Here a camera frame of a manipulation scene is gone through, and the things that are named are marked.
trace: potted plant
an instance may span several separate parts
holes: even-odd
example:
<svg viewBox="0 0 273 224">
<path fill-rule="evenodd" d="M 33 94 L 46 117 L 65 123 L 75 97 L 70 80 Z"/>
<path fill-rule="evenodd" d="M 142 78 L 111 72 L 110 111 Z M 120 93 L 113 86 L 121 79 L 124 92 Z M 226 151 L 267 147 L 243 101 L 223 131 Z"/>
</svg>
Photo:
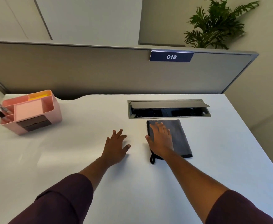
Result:
<svg viewBox="0 0 273 224">
<path fill-rule="evenodd" d="M 243 12 L 255 9 L 259 6 L 259 1 L 254 1 L 246 5 L 240 5 L 231 10 L 227 6 L 228 0 L 221 0 L 220 2 L 211 1 L 208 13 L 205 9 L 197 7 L 196 14 L 190 18 L 188 23 L 194 25 L 194 29 L 200 30 L 188 31 L 186 34 L 185 43 L 190 44 L 194 48 L 207 48 L 213 46 L 216 49 L 228 49 L 224 44 L 227 38 L 235 38 L 245 33 L 244 24 L 242 24 L 238 17 Z"/>
</svg>

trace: pen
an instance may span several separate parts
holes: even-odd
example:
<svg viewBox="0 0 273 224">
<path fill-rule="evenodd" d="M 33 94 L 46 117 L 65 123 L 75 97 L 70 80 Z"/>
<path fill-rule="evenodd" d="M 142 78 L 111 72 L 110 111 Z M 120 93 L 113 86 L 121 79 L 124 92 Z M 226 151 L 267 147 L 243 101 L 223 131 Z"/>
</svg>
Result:
<svg viewBox="0 0 273 224">
<path fill-rule="evenodd" d="M 0 109 L 1 109 L 3 112 L 6 112 L 8 115 L 12 115 L 12 114 L 13 114 L 11 111 L 9 111 L 8 108 L 3 107 L 1 104 L 0 104 Z"/>
<path fill-rule="evenodd" d="M 8 118 L 4 115 L 4 113 L 2 113 L 1 111 L 0 111 L 0 118 L 1 118 L 2 120 L 4 120 L 5 122 L 11 122 L 11 120 L 8 119 Z"/>
</svg>

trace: sleeve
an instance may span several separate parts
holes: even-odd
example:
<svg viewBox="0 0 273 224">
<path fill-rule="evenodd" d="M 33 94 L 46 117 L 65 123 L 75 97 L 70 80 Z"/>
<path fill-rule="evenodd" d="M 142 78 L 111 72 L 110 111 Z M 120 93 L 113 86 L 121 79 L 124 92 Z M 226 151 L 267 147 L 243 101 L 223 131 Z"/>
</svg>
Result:
<svg viewBox="0 0 273 224">
<path fill-rule="evenodd" d="M 273 224 L 273 218 L 241 194 L 228 190 L 213 205 L 206 224 Z"/>
<path fill-rule="evenodd" d="M 71 174 L 37 196 L 9 224 L 82 224 L 92 199 L 90 180 L 79 173 Z"/>
</svg>

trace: desk surface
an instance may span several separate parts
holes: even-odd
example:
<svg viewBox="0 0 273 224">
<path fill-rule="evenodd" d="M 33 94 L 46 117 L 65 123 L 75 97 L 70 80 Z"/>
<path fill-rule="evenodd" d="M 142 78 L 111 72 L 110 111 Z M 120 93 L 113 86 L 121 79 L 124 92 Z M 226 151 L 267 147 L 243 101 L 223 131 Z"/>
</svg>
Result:
<svg viewBox="0 0 273 224">
<path fill-rule="evenodd" d="M 5 99 L 17 95 L 6 95 Z M 180 118 L 194 166 L 273 217 L 273 164 L 225 95 L 87 95 L 59 100 L 63 121 L 17 136 L 0 126 L 0 224 L 101 155 L 123 128 L 128 155 L 103 177 L 84 223 L 201 223 L 167 164 L 150 164 L 145 119 L 127 100 L 203 99 L 211 117 Z"/>
</svg>

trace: pink desk organizer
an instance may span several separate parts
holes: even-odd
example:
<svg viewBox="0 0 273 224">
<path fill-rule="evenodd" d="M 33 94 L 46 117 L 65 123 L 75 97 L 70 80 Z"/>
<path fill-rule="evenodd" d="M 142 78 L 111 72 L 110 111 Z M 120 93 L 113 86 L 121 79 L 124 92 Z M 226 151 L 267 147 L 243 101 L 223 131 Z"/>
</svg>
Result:
<svg viewBox="0 0 273 224">
<path fill-rule="evenodd" d="M 51 90 L 4 100 L 2 105 L 13 114 L 0 124 L 18 135 L 62 121 L 59 103 Z"/>
</svg>

